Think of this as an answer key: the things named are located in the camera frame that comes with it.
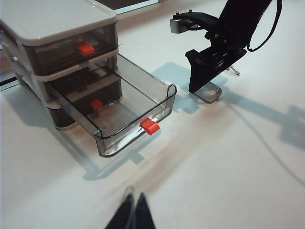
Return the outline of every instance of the white lid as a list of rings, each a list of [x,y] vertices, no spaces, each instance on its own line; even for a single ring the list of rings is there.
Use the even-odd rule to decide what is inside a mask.
[[[23,45],[39,46],[117,21],[94,0],[1,0],[0,22]]]

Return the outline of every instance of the white tabletop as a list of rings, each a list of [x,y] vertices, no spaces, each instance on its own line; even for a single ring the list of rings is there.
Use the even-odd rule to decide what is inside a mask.
[[[120,16],[120,53],[178,87],[161,131],[118,156],[97,154],[81,127],[55,130],[19,86],[1,92],[1,225],[4,229],[103,228],[125,188],[148,196],[159,229],[305,228],[305,1],[284,1],[270,41],[213,81],[205,104],[187,91],[184,56],[204,32],[171,34],[175,12],[219,16],[224,0],[165,3]],[[275,1],[252,46],[268,35]]]

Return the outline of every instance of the red tab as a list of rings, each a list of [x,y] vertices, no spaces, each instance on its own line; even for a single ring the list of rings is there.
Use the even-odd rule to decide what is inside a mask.
[[[94,48],[91,45],[88,45],[86,42],[76,42],[75,46],[82,56],[88,56],[94,53]]]
[[[102,101],[99,99],[89,99],[89,103],[94,111],[96,111],[104,106]]]
[[[157,130],[160,129],[159,124],[149,118],[145,118],[143,121],[141,121],[140,127],[142,127],[149,135],[153,135]]]

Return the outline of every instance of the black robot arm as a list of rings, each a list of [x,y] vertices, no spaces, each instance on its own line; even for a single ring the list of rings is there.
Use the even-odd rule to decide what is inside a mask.
[[[191,64],[189,92],[195,93],[222,71],[230,67],[246,54],[246,46],[253,52],[262,47],[271,37],[279,19],[282,0],[277,0],[277,14],[272,30],[256,49],[250,49],[251,37],[263,13],[272,0],[228,0],[219,18],[192,12],[176,13],[170,20],[171,32],[207,30],[205,38],[211,47],[197,52],[188,51],[185,56]]]

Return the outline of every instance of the smoky gray plastic drawer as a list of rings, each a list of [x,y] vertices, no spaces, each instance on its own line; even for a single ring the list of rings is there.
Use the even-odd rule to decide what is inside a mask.
[[[157,123],[172,112],[177,92],[174,84],[160,82],[119,54],[117,64],[116,71],[106,66],[83,70],[80,82],[51,83],[55,99],[96,139],[103,157],[116,155],[145,132],[156,131]],[[88,75],[91,79],[86,85]],[[151,129],[143,125],[147,120]]]

